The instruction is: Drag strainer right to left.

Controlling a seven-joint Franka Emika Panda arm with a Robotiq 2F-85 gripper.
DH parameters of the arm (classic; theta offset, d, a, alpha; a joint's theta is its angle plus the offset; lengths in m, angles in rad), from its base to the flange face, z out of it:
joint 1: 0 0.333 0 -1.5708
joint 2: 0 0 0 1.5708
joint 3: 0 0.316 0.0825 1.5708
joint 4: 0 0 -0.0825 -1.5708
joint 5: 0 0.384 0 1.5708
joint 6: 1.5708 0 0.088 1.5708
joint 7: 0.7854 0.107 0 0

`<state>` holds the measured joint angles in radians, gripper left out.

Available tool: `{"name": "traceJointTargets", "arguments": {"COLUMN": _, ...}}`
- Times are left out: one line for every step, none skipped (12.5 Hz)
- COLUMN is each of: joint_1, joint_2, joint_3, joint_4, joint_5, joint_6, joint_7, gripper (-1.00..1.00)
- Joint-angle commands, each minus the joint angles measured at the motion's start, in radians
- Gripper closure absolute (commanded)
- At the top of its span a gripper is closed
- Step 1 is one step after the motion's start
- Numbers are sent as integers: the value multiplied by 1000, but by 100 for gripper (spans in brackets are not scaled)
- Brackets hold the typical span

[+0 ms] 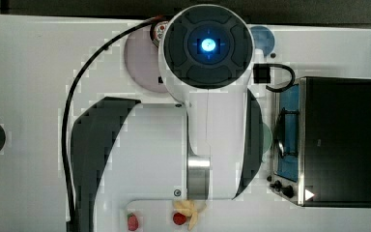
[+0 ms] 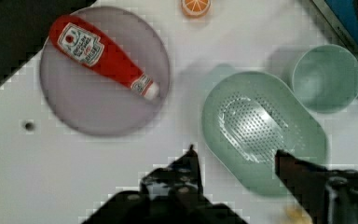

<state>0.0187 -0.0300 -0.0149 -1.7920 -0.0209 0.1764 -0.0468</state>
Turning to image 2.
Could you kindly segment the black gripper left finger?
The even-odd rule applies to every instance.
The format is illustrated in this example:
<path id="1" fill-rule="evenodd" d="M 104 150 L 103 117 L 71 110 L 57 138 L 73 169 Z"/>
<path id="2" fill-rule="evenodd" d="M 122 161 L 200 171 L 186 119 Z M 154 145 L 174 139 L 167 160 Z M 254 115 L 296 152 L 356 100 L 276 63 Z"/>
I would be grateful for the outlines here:
<path id="1" fill-rule="evenodd" d="M 140 191 L 151 201 L 168 197 L 172 191 L 181 188 L 203 193 L 199 157 L 193 144 L 182 157 L 151 171 L 140 182 Z"/>

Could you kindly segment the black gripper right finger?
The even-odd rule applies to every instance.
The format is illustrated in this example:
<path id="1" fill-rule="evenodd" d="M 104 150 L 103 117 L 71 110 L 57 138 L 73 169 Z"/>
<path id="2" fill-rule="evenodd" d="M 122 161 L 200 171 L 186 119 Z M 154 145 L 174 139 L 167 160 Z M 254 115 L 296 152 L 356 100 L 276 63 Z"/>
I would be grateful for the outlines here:
<path id="1" fill-rule="evenodd" d="M 336 224 L 336 189 L 329 183 L 328 170 L 284 150 L 278 150 L 274 160 L 275 174 L 313 223 Z"/>

